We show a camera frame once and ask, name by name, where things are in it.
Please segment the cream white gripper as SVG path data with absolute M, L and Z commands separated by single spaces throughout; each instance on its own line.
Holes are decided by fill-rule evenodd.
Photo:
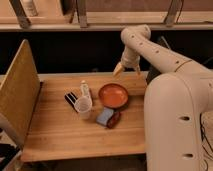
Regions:
M 121 62 L 119 62 L 116 65 L 113 71 L 113 76 L 114 77 L 119 76 L 125 70 L 125 68 L 134 68 L 136 73 L 140 75 L 141 70 L 139 66 L 139 61 L 140 61 L 140 56 L 137 53 L 135 53 L 134 51 L 125 49 L 121 57 Z

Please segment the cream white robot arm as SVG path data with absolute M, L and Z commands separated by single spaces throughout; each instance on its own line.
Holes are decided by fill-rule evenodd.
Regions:
M 160 75 L 144 96 L 147 171 L 205 171 L 200 116 L 213 111 L 213 71 L 150 40 L 147 25 L 121 31 L 125 45 L 116 75 L 140 70 L 145 58 Z

